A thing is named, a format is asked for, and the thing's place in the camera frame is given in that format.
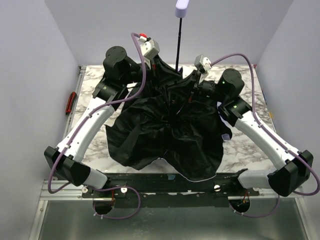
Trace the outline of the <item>lilac umbrella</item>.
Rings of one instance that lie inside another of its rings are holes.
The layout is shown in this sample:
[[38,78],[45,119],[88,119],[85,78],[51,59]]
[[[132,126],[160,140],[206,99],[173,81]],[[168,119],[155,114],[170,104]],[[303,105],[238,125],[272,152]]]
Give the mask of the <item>lilac umbrella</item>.
[[[196,68],[184,76],[159,54],[144,59],[142,92],[125,102],[114,124],[105,128],[110,157],[135,170],[164,159],[190,182],[213,179],[223,160],[223,143],[232,137],[219,116],[217,100],[189,101],[172,93],[172,85]],[[141,87],[142,63],[129,58],[123,47],[110,47],[103,67],[104,78],[117,87],[134,84],[129,97]]]

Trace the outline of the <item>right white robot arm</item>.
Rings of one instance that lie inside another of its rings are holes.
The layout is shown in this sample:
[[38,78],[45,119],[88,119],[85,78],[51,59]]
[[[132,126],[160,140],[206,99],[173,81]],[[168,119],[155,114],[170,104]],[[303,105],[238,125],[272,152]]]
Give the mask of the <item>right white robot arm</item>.
[[194,70],[181,80],[183,84],[192,82],[188,100],[191,101],[196,95],[216,99],[220,118],[248,136],[273,164],[272,171],[244,170],[239,173],[238,182],[244,189],[272,189],[282,197],[295,193],[314,173],[313,155],[307,150],[300,152],[286,143],[257,116],[254,105],[240,97],[245,83],[239,71],[226,69],[218,83],[206,81],[207,75],[205,69]]

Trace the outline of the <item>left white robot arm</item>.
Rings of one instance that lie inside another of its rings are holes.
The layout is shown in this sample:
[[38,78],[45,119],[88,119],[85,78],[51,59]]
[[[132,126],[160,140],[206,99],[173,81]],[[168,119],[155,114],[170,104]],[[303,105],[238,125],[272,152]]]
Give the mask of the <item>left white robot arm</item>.
[[93,140],[94,136],[97,134],[103,123],[115,111],[113,108],[113,104],[121,104],[123,102],[131,101],[137,98],[139,94],[142,92],[147,79],[147,68],[141,47],[139,46],[137,41],[135,41],[134,43],[142,64],[142,83],[140,85],[139,90],[134,95],[130,97],[126,96],[125,98],[119,100],[107,100],[106,102],[104,102],[101,99],[95,98],[90,101],[92,103],[93,109],[91,109],[90,112],[85,112],[83,114],[77,125],[71,130],[70,134],[68,134],[65,138],[67,141],[64,143],[63,147],[58,149],[59,155],[57,156],[57,159],[51,167],[51,171],[48,178],[48,191],[50,193],[54,194],[72,183],[71,177],[67,176],[65,177],[65,179],[68,180],[66,184],[64,184],[62,187],[56,190],[51,189],[54,173],[58,171],[57,166],[60,162],[62,162],[62,158],[66,155],[66,152],[68,150],[71,150],[72,147],[77,148],[75,150],[76,153],[79,153],[81,150],[86,151],[89,144],[91,143],[91,141]]

